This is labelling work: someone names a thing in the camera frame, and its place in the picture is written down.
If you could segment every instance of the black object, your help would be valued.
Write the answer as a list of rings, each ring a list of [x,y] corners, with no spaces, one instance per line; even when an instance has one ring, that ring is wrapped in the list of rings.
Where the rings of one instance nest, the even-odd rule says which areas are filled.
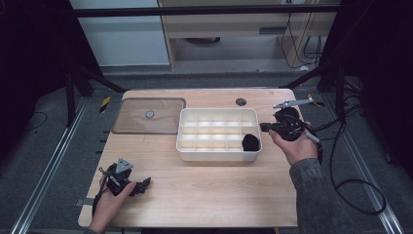
[[[124,188],[130,183],[129,176],[131,174],[132,167],[132,164],[120,158],[118,164],[112,164],[106,172],[104,172],[102,168],[100,168],[100,171],[104,174],[104,180],[100,185],[99,192],[94,197],[92,216],[94,216],[94,211],[96,209],[97,202],[99,201],[102,193],[105,191],[103,190],[104,185],[107,185],[107,188],[110,189],[113,195],[118,196],[124,190]],[[137,182],[130,196],[133,197],[135,194],[145,193],[146,188],[149,186],[150,183],[151,177],[144,179],[142,182]]]
[[[131,169],[124,172],[116,173],[117,164],[112,164],[107,170],[107,187],[113,193],[113,195],[118,196],[124,188],[130,183],[129,176],[131,174]],[[137,182],[136,187],[130,194],[133,197],[135,194],[145,193],[146,187],[149,186],[151,182],[151,177],[146,178],[143,182]]]
[[[293,107],[283,108],[274,116],[278,123],[261,123],[262,132],[276,131],[284,140],[294,141],[305,131],[305,124],[300,120],[298,111]]]
[[[244,136],[243,139],[243,149],[244,151],[258,151],[260,149],[259,147],[259,139],[257,138],[257,136],[251,135],[251,134],[247,134]]]

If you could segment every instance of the wire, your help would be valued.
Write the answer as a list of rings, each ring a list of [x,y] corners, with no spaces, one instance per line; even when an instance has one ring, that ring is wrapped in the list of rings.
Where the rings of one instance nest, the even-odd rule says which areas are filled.
[[[94,196],[94,204],[92,205],[92,216],[94,216],[94,211],[96,210],[97,202],[99,201],[100,196],[108,189],[106,188],[103,190],[104,185],[106,184],[106,180],[108,178],[108,173],[102,167],[99,168],[99,171],[103,173],[104,178],[102,184],[100,185],[99,191],[97,192],[96,196]]]
[[[361,88],[360,87],[358,87],[357,85],[355,85],[352,82],[348,81],[347,79],[344,79],[344,81],[350,89],[352,89],[355,93],[361,95]]]
[[[354,111],[355,109],[358,109],[358,108],[360,108],[360,105],[359,105],[359,104],[355,104],[354,106],[352,106],[352,107],[350,107],[349,109],[347,109],[346,112],[345,112],[345,117],[348,118],[348,117],[351,117],[351,116],[353,116],[354,114],[356,114],[358,111],[355,111],[355,112],[353,112],[353,113],[352,113],[352,111]],[[319,127],[317,127],[317,128],[314,128],[313,131],[319,132],[319,131],[328,129],[329,127],[333,126],[334,124],[338,123],[339,121],[340,121],[340,119],[337,118],[337,119],[335,119],[335,120],[333,120],[333,121],[331,121],[331,122],[328,122],[328,123],[326,123],[326,124],[324,124],[324,125],[321,125],[321,126],[319,126]],[[344,133],[344,129],[343,129],[341,132],[338,132],[338,136],[340,136],[342,133]],[[332,140],[332,139],[335,139],[335,138],[337,138],[337,136],[329,137],[329,138],[321,138],[320,140],[321,140],[321,141],[324,141],[324,140]]]
[[[297,56],[298,60],[303,63],[303,64],[301,64],[301,65],[299,65],[299,66],[292,66],[292,65],[290,65],[289,62],[288,62],[288,59],[286,58],[286,53],[285,53],[285,50],[284,50],[284,47],[283,47],[283,38],[284,38],[284,35],[285,35],[285,33],[286,33],[286,31],[287,31],[288,28],[289,28],[289,34],[291,35],[291,41],[292,41],[292,44],[293,44],[293,46],[294,46],[295,55]],[[285,60],[286,60],[286,64],[289,66],[289,68],[299,68],[299,67],[301,67],[301,66],[303,66],[303,65],[309,65],[309,64],[311,64],[310,62],[306,62],[306,61],[301,60],[301,59],[300,59],[300,56],[298,55],[297,46],[295,45],[295,40],[294,40],[294,37],[292,36],[292,31],[291,31],[291,13],[288,14],[288,21],[287,21],[286,26],[285,26],[285,31],[284,31],[284,33],[282,34],[282,52],[283,52],[283,54],[284,54],[284,57],[285,57]]]
[[[46,121],[48,121],[48,115],[47,115],[45,112],[36,111],[36,112],[34,112],[34,114],[43,114],[43,115],[45,116],[45,119],[43,120],[42,123],[40,123],[39,125],[37,125],[37,126],[35,126],[35,127],[32,127],[32,128],[30,128],[30,129],[24,129],[25,132],[38,129],[38,128],[40,128],[42,125],[44,125],[44,124],[46,123]]]
[[[387,203],[386,203],[386,198],[385,198],[383,192],[380,191],[380,189],[379,189],[377,186],[375,186],[374,184],[372,184],[372,183],[370,183],[370,182],[368,182],[368,181],[365,181],[365,180],[362,180],[362,179],[358,179],[358,178],[346,179],[346,180],[340,182],[338,185],[336,185],[336,183],[335,183],[335,181],[334,181],[333,169],[332,169],[333,156],[334,156],[335,148],[336,148],[336,146],[337,146],[337,141],[338,141],[338,138],[339,138],[339,133],[342,131],[342,129],[344,128],[345,125],[346,125],[345,122],[341,123],[340,128],[339,128],[339,131],[337,132],[337,136],[336,136],[336,138],[334,139],[333,146],[332,146],[332,149],[331,149],[330,160],[329,160],[329,170],[330,170],[331,183],[332,183],[332,185],[333,185],[333,187],[334,187],[334,190],[335,190],[336,193],[339,195],[339,197],[340,197],[344,202],[346,202],[350,207],[352,207],[353,209],[355,209],[355,210],[357,210],[357,211],[359,211],[359,212],[361,212],[361,213],[363,213],[363,214],[366,214],[366,215],[378,215],[378,214],[380,214],[380,213],[386,208]],[[353,203],[351,203],[351,202],[339,191],[339,189],[340,189],[341,186],[343,186],[344,184],[350,183],[350,182],[366,184],[366,185],[372,187],[374,190],[376,190],[376,191],[380,194],[380,196],[382,197],[383,203],[382,203],[381,209],[380,209],[379,211],[371,212],[371,211],[363,210],[363,209],[357,207],[356,205],[354,205]]]
[[[310,42],[311,36],[307,37],[307,41],[304,45],[304,49],[303,49],[303,54],[304,57],[307,59],[312,59],[313,62],[313,67],[316,68],[317,66],[319,66],[319,59],[321,58],[321,36],[318,36],[318,42],[317,42],[317,48],[315,52],[307,52],[307,48],[309,46],[309,42]]]

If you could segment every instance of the white plastic organizer tray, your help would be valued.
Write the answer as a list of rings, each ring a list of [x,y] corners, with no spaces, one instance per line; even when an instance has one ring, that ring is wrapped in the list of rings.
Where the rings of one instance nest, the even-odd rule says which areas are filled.
[[[244,151],[248,134],[258,138],[258,151]],[[254,161],[262,148],[257,113],[250,108],[182,109],[176,148],[184,161]]]

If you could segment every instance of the metal bracket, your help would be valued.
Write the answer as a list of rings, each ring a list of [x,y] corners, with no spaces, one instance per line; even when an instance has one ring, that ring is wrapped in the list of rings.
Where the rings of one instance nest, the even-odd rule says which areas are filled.
[[[87,206],[92,206],[94,204],[94,199],[93,198],[85,198],[85,199],[78,199],[76,202],[73,204],[76,207],[83,207],[85,205]]]
[[[124,171],[127,171],[129,169],[133,168],[133,164],[126,161],[123,158],[119,158],[118,164],[116,166],[116,174],[122,173]]]
[[[307,104],[307,103],[312,103],[312,102],[314,102],[312,98],[302,99],[302,100],[286,100],[283,103],[273,105],[273,108],[274,109],[286,108],[286,107],[291,107],[294,105]]]

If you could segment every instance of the aluminum rail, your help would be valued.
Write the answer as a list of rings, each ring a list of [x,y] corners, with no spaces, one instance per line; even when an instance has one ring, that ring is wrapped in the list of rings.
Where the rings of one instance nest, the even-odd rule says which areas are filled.
[[[37,210],[40,207],[40,204],[43,201],[43,198],[46,195],[46,192],[55,176],[58,165],[60,164],[61,159],[64,156],[64,153],[69,145],[70,140],[72,139],[80,120],[82,119],[83,114],[85,113],[85,107],[88,103],[87,97],[82,97],[79,103],[78,114],[73,121],[73,124],[66,128],[64,131],[55,152],[53,153],[49,164],[47,165],[45,171],[37,182],[36,188],[30,196],[30,199],[26,203],[23,211],[21,212],[18,220],[15,222],[12,227],[12,234],[24,234],[27,232],[33,217],[36,215]]]

